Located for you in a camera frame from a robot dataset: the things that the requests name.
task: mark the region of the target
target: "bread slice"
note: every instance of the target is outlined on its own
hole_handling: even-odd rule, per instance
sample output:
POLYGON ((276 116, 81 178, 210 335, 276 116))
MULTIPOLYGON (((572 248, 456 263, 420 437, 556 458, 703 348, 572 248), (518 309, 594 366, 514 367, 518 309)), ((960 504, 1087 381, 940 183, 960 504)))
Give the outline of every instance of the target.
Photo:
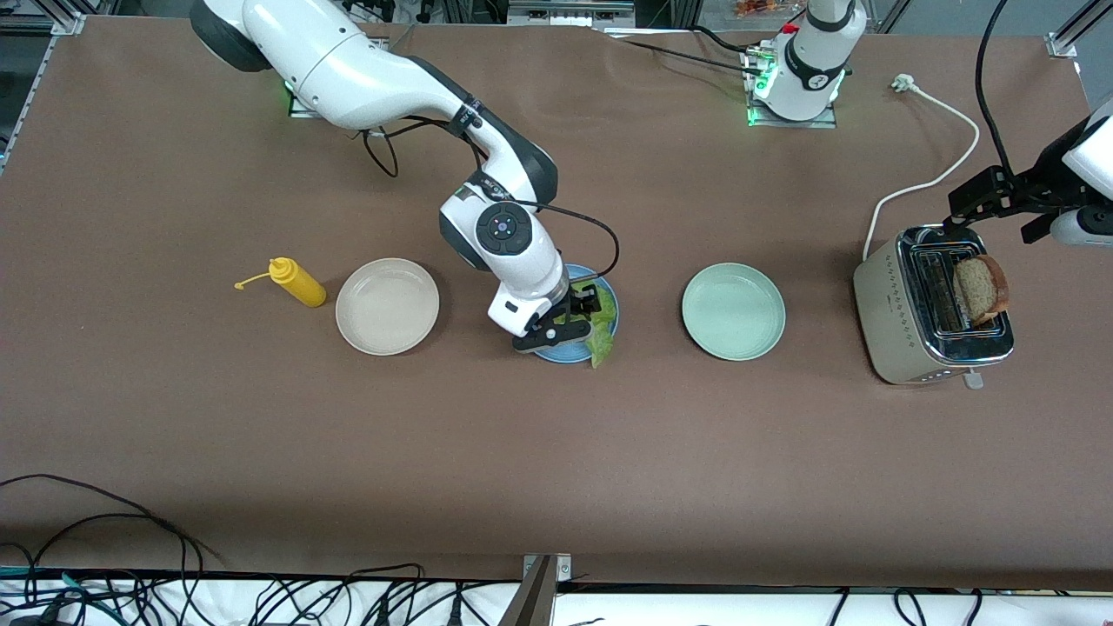
POLYGON ((954 288, 958 307, 975 326, 1008 307, 1008 282, 992 256, 983 254, 958 262, 954 288))

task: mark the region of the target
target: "yellow squeeze bottle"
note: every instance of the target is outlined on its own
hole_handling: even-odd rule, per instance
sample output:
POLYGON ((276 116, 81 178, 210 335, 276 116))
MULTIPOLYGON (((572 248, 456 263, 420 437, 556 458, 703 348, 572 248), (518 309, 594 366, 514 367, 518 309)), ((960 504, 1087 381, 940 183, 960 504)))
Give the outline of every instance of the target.
POLYGON ((252 281, 257 281, 264 276, 269 276, 272 281, 278 284, 278 286, 289 292, 290 295, 298 299, 302 304, 306 306, 321 306, 325 303, 325 297, 328 295, 325 293, 325 287, 321 286, 321 283, 314 280, 314 277, 311 276, 309 273, 298 265, 293 258, 286 258, 285 256, 272 258, 270 266, 267 270, 266 274, 252 276, 250 278, 240 281, 233 286, 243 291, 245 284, 252 281))

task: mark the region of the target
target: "white cable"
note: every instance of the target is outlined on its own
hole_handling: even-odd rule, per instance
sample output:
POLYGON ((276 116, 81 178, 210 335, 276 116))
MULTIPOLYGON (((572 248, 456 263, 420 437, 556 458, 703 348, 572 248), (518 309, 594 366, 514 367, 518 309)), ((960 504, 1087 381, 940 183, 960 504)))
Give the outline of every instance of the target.
POLYGON ((974 148, 977 147, 978 140, 982 138, 982 130, 977 127, 977 124, 974 124, 973 119, 966 117, 966 115, 963 114, 961 110, 952 107, 951 105, 944 102, 943 100, 939 100, 938 98, 932 96, 930 94, 928 94, 928 92, 924 91, 923 89, 920 89, 919 87, 917 87, 916 84, 913 81, 913 78, 910 76, 908 76, 907 74, 902 74, 902 75, 897 76, 896 80, 893 81, 892 87, 893 87, 893 90, 896 91, 897 94, 902 94, 904 91, 912 91, 913 94, 916 94, 916 95, 923 97, 927 101, 934 102, 936 105, 939 105, 940 107, 943 107, 943 108, 947 109, 948 111, 955 114, 956 116, 961 117, 963 119, 963 121, 965 121, 966 124, 969 124, 971 128, 974 129, 974 140, 971 141, 971 147, 966 148, 966 151, 963 154, 963 156, 958 157, 958 160, 956 160, 954 165, 952 165, 951 167, 948 167, 946 172, 944 172, 943 174, 938 175, 934 180, 930 180, 928 183, 923 183, 920 185, 914 185, 912 187, 907 187, 905 189, 900 189, 899 192, 894 192, 894 193, 885 196, 884 198, 881 198, 881 202, 877 203, 877 206, 874 207, 874 216, 869 221, 869 232, 866 233, 866 243, 861 246, 861 260, 863 261, 866 261, 867 258, 869 258, 869 242, 874 238, 874 231, 877 228, 877 216, 880 215, 880 213, 881 213, 881 206, 885 203, 887 203, 890 199, 893 199, 893 198, 903 196, 905 194, 909 194, 912 192, 918 192, 920 189, 926 189, 928 187, 934 187, 935 185, 938 185, 939 182, 942 182, 947 176, 951 176, 952 172, 958 169, 958 166, 961 166, 963 163, 966 162, 966 158, 968 156, 971 156, 971 153, 974 151, 974 148))

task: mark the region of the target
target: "bottle cap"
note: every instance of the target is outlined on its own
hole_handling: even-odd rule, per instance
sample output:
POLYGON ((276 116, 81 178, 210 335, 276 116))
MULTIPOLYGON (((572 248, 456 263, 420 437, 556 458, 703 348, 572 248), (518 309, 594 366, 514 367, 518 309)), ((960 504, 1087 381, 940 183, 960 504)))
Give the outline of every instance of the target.
POLYGON ((267 270, 270 274, 270 280, 279 285, 293 281, 294 276, 297 275, 297 264, 285 256, 272 258, 270 266, 267 270))

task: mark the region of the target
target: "brown table surface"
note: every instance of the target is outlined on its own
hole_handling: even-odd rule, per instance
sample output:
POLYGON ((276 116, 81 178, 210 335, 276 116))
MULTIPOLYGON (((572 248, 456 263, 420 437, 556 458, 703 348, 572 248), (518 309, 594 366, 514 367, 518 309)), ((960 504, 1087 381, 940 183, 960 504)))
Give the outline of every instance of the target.
MULTIPOLYGON (((730 60, 693 35, 653 40, 730 60)), ((1022 218, 979 227, 1017 335, 982 392, 883 383, 858 329, 874 203, 969 140, 887 86, 907 71, 975 115, 976 47, 864 38, 839 127, 820 131, 750 128, 729 71, 587 29, 414 31, 405 52, 553 156, 556 204, 621 235, 621 329, 591 371, 516 355, 485 315, 495 280, 441 239, 466 146, 401 137, 390 179, 185 21, 92 18, 58 43, 0 178, 0 472, 139 500, 219 550, 210 568, 513 577, 522 552, 567 551, 589 580, 1113 588, 1109 253, 1024 246, 1022 218), (332 302, 232 288, 277 255, 331 294, 366 262, 414 260, 441 290, 436 327, 376 359, 344 343, 332 302), (705 354, 681 325, 684 284, 726 261, 787 305, 754 362, 705 354)), ((1036 38, 995 40, 986 77, 1017 167, 1086 111, 1073 65, 1036 38)), ((942 219, 994 159, 986 137, 947 184, 888 206, 878 242, 942 219)), ((597 229, 543 221, 569 261, 609 260, 597 229)), ((47 485, 0 505, 2 534, 29 542, 115 509, 47 485)), ((176 551, 105 524, 46 563, 177 567, 176 551)))

